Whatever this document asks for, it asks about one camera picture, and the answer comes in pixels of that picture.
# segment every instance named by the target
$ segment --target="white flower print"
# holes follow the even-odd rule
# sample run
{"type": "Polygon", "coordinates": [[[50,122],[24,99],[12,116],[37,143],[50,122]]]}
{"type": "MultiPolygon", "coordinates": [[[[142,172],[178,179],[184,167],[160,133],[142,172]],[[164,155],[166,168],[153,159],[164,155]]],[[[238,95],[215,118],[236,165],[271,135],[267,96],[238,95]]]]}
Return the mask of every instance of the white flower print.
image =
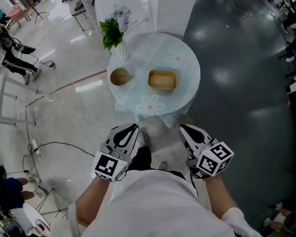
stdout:
{"type": "Polygon", "coordinates": [[[152,95],[150,100],[147,96],[142,95],[141,100],[143,104],[136,106],[136,111],[143,113],[145,116],[158,115],[158,111],[164,109],[164,104],[157,103],[158,96],[152,95]]]}
{"type": "Polygon", "coordinates": [[[189,58],[184,56],[183,50],[179,50],[178,52],[170,50],[170,55],[166,57],[166,61],[172,62],[171,67],[173,69],[177,69],[178,67],[186,69],[186,62],[189,58]]]}

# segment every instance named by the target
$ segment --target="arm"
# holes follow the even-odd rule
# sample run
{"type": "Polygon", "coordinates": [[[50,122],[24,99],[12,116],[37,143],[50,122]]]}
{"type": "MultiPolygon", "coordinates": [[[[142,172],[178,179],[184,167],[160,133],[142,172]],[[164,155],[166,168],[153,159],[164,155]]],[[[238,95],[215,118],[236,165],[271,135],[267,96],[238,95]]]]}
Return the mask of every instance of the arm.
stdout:
{"type": "Polygon", "coordinates": [[[88,227],[96,218],[109,184],[108,181],[96,177],[77,199],[75,214],[79,224],[88,227]]]}
{"type": "Polygon", "coordinates": [[[212,206],[212,212],[216,215],[216,217],[221,219],[224,213],[230,208],[238,208],[236,202],[230,196],[219,175],[206,178],[205,183],[212,206]]]}

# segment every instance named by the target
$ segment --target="pink chair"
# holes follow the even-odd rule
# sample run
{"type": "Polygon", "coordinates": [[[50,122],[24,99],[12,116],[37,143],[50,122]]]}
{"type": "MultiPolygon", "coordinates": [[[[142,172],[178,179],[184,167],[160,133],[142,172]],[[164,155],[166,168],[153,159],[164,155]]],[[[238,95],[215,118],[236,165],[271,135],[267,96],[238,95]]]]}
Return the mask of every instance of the pink chair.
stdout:
{"type": "Polygon", "coordinates": [[[26,10],[22,10],[22,7],[17,4],[17,5],[13,5],[12,9],[10,10],[9,14],[7,14],[7,17],[12,18],[15,22],[17,22],[21,28],[21,25],[19,23],[19,21],[28,16],[29,11],[31,8],[26,9],[26,10]]]}

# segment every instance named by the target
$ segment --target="wooden bowl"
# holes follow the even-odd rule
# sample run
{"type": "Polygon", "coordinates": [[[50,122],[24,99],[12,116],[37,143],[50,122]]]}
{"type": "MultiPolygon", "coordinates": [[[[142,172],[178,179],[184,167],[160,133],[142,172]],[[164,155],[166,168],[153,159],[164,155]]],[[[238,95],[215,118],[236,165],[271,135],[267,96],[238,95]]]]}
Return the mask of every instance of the wooden bowl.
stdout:
{"type": "Polygon", "coordinates": [[[111,83],[113,83],[116,86],[122,86],[126,84],[130,77],[127,69],[125,68],[117,68],[114,69],[110,76],[111,83]]]}

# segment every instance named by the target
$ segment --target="green plant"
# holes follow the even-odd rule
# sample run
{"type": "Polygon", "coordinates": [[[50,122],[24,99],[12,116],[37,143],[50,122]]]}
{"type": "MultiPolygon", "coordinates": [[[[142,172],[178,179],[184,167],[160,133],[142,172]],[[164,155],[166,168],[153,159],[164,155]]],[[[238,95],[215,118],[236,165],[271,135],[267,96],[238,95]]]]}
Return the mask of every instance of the green plant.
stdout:
{"type": "Polygon", "coordinates": [[[118,23],[115,19],[106,19],[105,22],[100,22],[100,28],[104,32],[103,47],[110,50],[112,46],[117,47],[123,39],[124,33],[121,33],[118,28],[118,23]]]}

